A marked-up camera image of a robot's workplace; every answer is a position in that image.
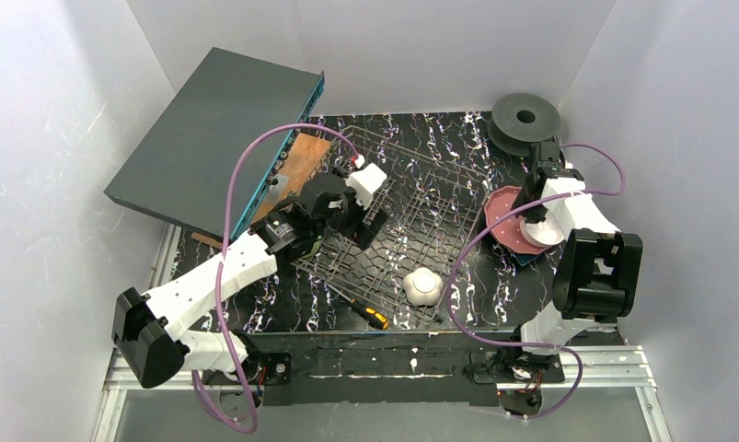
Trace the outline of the pink polka dot plate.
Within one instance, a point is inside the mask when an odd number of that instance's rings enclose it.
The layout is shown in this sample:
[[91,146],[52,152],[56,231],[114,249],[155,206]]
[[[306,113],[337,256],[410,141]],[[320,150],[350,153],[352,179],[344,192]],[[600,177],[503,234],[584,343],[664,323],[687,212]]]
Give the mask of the pink polka dot plate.
[[496,242],[515,254],[537,256],[550,249],[550,246],[535,245],[524,237],[521,230],[523,220],[521,216],[515,215],[504,219],[511,212],[520,191],[520,187],[510,185],[493,191],[484,205],[485,223],[489,227],[502,219],[502,222],[493,227],[490,232]]

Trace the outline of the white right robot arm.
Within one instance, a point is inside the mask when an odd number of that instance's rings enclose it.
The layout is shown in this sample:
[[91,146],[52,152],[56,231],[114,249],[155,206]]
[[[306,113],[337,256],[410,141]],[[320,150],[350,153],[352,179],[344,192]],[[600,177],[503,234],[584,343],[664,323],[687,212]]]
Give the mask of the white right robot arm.
[[486,232],[518,256],[536,257],[563,247],[551,300],[518,326],[508,345],[470,355],[464,372],[474,382],[560,382],[551,369],[580,332],[629,315],[635,299],[643,243],[598,209],[596,192],[562,158],[554,141],[529,147],[531,165],[522,186],[493,192],[484,206]]

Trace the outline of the white flower shaped bowl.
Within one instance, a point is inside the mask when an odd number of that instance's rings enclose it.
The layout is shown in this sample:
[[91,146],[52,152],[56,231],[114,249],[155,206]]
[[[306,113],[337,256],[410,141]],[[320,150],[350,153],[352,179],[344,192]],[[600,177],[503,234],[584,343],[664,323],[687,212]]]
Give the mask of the white flower shaped bowl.
[[438,273],[421,267],[402,279],[407,301],[416,307],[432,307],[440,300],[445,283]]

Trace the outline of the pink patterned bowl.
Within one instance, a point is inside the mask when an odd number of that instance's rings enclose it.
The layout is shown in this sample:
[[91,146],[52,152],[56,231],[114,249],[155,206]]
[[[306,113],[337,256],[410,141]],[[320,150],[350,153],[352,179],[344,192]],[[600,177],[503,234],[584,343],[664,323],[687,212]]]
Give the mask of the pink patterned bowl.
[[559,223],[550,215],[536,223],[521,217],[520,231],[528,243],[538,248],[557,246],[565,240]]

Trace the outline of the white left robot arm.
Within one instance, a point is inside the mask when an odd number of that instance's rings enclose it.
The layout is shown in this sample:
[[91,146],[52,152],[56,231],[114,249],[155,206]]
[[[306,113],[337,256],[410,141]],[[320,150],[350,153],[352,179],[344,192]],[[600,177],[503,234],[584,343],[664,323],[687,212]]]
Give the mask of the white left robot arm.
[[386,182],[376,164],[318,173],[252,223],[226,254],[144,293],[131,287],[118,295],[111,338],[141,387],[156,388],[180,371],[237,371],[248,358],[237,333],[191,325],[248,285],[315,255],[325,238],[341,235],[366,250],[388,219],[374,203]]

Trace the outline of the light green ceramic mug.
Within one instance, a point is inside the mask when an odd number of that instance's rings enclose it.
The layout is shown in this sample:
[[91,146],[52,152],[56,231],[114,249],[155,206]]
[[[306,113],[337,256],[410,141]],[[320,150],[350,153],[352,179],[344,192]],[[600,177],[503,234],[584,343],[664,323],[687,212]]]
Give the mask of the light green ceramic mug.
[[316,236],[302,240],[297,246],[297,259],[308,259],[314,256],[320,249],[322,237]]

